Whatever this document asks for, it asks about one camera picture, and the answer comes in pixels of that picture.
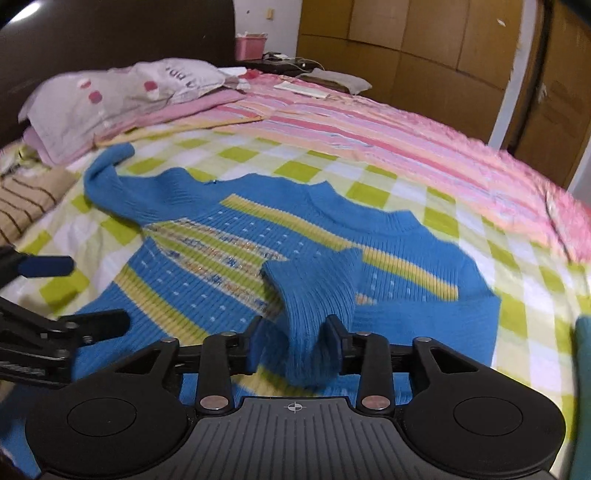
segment round pad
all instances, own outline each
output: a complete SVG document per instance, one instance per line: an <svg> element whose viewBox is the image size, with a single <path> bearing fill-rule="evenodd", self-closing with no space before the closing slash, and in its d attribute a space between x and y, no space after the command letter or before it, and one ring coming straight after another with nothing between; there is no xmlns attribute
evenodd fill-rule
<svg viewBox="0 0 591 480"><path fill-rule="evenodd" d="M27 418L42 469L124 476L168 456L187 430L181 402L146 375L92 375L44 397Z"/></svg>
<svg viewBox="0 0 591 480"><path fill-rule="evenodd" d="M549 468L566 428L549 399L493 371L438 376L408 404L403 427L419 455L470 478Z"/></svg>
<svg viewBox="0 0 591 480"><path fill-rule="evenodd" d="M523 421L521 410L515 405L494 397L464 400L454 408L453 416L467 431L487 437L511 433Z"/></svg>

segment crosshair marking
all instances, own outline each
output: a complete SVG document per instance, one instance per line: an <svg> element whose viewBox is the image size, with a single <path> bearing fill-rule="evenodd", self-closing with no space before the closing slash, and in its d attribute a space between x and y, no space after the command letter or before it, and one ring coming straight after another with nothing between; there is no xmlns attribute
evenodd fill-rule
<svg viewBox="0 0 591 480"><path fill-rule="evenodd" d="M283 408L287 408L289 411L292 411L293 413L300 411L302 408L305 408L305 406L297 403L297 402L293 402L290 403L288 406L283 407Z"/></svg>

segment grey cloth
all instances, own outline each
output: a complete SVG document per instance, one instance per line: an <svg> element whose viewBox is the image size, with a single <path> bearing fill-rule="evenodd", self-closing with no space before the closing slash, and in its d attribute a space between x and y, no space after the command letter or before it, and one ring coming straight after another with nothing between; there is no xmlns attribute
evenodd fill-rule
<svg viewBox="0 0 591 480"><path fill-rule="evenodd" d="M314 69L311 73L302 73L298 78L301 78L302 80L306 80L307 78L317 78L327 80L328 82L335 82L349 89L351 95L357 95L358 93L371 88L371 83L366 80L346 73L331 72L330 70Z"/></svg>

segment metal screw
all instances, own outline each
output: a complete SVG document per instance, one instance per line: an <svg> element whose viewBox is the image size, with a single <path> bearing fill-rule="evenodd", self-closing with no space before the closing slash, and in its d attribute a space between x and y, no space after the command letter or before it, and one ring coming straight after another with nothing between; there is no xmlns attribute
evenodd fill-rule
<svg viewBox="0 0 591 480"><path fill-rule="evenodd" d="M382 395L370 395L365 397L361 404L370 410L383 410L390 406L390 401Z"/></svg>
<svg viewBox="0 0 591 480"><path fill-rule="evenodd" d="M70 352L68 350L64 350L63 348L56 350L55 355L56 355L56 357L61 358L61 359L70 358Z"/></svg>
<svg viewBox="0 0 591 480"><path fill-rule="evenodd" d="M222 397L221 395L209 395L203 397L199 403L203 408L208 410L221 410L227 407L230 402L226 397Z"/></svg>

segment pink basket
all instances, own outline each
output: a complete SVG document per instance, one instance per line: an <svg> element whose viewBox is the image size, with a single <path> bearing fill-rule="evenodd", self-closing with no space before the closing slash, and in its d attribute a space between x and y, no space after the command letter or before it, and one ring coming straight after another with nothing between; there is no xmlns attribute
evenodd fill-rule
<svg viewBox="0 0 591 480"><path fill-rule="evenodd" d="M236 59L260 60L265 51L266 33L248 33L243 37L236 37Z"/></svg>

